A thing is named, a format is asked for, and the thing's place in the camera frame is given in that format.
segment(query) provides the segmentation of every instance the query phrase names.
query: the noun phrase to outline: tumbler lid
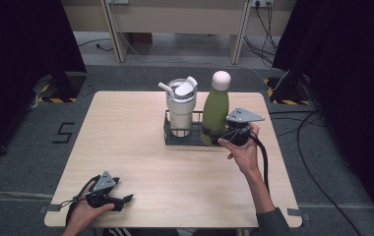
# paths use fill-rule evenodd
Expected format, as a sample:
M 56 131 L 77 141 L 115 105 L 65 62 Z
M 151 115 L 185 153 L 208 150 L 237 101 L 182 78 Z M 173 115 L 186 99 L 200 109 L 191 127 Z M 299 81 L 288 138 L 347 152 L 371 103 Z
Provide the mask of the tumbler lid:
M 216 90 L 227 90 L 230 86 L 230 74 L 226 71 L 214 73 L 212 87 Z
M 188 77 L 185 83 L 183 83 L 180 87 L 177 87 L 175 89 L 175 94 L 180 97 L 185 96 L 189 94 L 190 92 L 192 92 L 194 88 L 196 87 L 196 85 L 197 85 L 196 80 L 194 80 L 193 77 Z

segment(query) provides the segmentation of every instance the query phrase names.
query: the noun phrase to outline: black wire rack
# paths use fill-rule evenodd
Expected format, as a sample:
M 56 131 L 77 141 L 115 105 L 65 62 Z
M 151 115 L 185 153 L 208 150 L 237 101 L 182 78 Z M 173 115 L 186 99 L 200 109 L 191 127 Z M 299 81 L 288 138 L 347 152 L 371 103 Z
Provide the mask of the black wire rack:
M 202 120 L 203 111 L 193 111 L 193 121 L 190 129 L 171 129 L 169 110 L 165 110 L 163 121 L 165 144 L 168 146 L 205 146 L 200 137 Z

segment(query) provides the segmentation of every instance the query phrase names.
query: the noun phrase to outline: wall outlet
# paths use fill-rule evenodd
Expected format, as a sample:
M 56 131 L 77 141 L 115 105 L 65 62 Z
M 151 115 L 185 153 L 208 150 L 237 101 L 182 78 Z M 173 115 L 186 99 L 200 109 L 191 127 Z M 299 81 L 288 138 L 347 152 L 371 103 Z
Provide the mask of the wall outlet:
M 274 5 L 274 0 L 258 0 L 260 1 L 260 8 L 268 8 L 271 3 L 271 7 Z M 255 7 L 257 0 L 252 0 L 251 7 Z

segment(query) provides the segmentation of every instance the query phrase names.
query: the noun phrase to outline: person's right hand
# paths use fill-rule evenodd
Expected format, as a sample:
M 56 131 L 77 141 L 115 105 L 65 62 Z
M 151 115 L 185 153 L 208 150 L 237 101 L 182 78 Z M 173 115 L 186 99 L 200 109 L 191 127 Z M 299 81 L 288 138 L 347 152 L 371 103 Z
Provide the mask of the person's right hand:
M 91 181 L 84 190 L 84 193 L 89 192 L 94 184 L 95 181 Z M 86 196 L 80 197 L 79 202 L 71 214 L 70 221 L 68 222 L 68 226 L 65 228 L 63 236 L 80 234 L 85 228 L 89 227 L 96 218 L 113 208 L 114 204 L 107 204 L 98 208 L 93 208 L 89 203 L 87 203 Z
M 254 137 L 256 135 L 258 136 L 260 128 L 253 123 L 249 123 L 249 126 L 252 130 L 251 135 Z M 248 142 L 241 147 L 236 146 L 233 143 L 230 143 L 229 141 L 224 139 L 218 139 L 218 143 L 221 146 L 230 150 L 230 155 L 228 155 L 227 158 L 234 158 L 236 164 L 239 166 L 240 171 L 245 176 L 248 176 L 250 174 L 261 175 L 261 172 L 258 167 L 258 146 L 252 139 L 248 139 Z

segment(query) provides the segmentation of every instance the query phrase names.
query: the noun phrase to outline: white bottle cap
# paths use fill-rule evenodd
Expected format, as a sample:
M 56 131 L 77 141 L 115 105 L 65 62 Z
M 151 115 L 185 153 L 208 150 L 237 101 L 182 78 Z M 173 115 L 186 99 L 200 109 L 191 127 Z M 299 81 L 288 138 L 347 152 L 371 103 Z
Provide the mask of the white bottle cap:
M 212 79 L 212 87 L 216 90 L 227 90 L 230 86 L 230 74 L 226 71 L 218 71 Z

